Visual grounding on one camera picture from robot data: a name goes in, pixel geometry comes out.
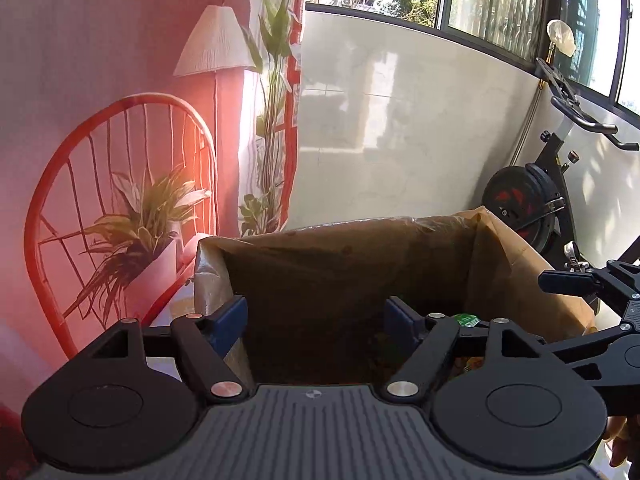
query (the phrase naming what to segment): stationary bike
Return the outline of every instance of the stationary bike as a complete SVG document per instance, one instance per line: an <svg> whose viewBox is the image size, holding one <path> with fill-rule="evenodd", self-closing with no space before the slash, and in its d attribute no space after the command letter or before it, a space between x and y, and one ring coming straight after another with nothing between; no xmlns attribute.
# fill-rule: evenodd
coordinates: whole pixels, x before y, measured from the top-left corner
<svg viewBox="0 0 640 480"><path fill-rule="evenodd" d="M487 184L482 204L516 231L557 270L584 272L590 267L575 242L564 172L580 160L569 152L569 162L561 164L558 153L574 124L587 132L603 134L617 149L637 152L635 142L619 142L615 124L596 121L580 108L580 103L557 69L538 58L538 66L552 92L551 104L564 115L555 133L540 135L545 147L532 164L502 168Z"/></svg>

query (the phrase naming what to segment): human hand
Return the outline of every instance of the human hand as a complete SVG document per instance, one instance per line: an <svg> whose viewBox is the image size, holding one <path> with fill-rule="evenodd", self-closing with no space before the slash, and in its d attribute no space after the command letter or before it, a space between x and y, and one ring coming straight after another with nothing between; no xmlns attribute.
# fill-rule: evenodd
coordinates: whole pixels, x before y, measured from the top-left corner
<svg viewBox="0 0 640 480"><path fill-rule="evenodd" d="M640 480L640 415L610 416L602 436L611 442L611 467L631 462L629 480Z"/></svg>

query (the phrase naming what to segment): mural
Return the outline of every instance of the mural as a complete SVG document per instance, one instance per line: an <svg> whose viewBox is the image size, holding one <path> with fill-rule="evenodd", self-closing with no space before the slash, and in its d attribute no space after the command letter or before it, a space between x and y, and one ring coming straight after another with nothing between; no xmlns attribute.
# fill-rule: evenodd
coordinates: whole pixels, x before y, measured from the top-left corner
<svg viewBox="0 0 640 480"><path fill-rule="evenodd" d="M152 323L200 238L286 224L303 1L0 0L0 479L29 393Z"/></svg>

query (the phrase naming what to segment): potted plant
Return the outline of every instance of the potted plant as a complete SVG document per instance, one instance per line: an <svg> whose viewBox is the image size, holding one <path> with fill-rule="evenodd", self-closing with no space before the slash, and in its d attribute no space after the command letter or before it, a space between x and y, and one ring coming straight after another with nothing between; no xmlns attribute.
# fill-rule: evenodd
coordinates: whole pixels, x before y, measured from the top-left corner
<svg viewBox="0 0 640 480"><path fill-rule="evenodd" d="M180 227L195 218L194 206L211 195L186 180L184 166L156 182L143 177L142 186L122 173L111 178L125 212L103 215L82 231L92 238L85 252L105 256L67 310L88 300L82 317L95 312L104 328L113 309L121 317L123 295L130 307L126 316L140 315L175 281Z"/></svg>

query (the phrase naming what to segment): handlebar grip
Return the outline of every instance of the handlebar grip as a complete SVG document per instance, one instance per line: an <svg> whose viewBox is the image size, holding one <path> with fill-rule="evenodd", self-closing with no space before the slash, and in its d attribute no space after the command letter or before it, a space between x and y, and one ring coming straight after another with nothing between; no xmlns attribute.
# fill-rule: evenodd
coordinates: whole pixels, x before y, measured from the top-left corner
<svg viewBox="0 0 640 480"><path fill-rule="evenodd" d="M566 104L555 95L551 96L551 104L555 108L560 110L564 115L569 117L583 130L593 132L594 134L609 134L610 136L618 132L618 127L615 124L601 124L595 121L588 121L584 117L581 117L573 108L571 108L568 104Z"/></svg>
<svg viewBox="0 0 640 480"><path fill-rule="evenodd" d="M619 150L624 152L640 152L640 144L637 142L620 142L616 136L611 134L604 134L607 139Z"/></svg>

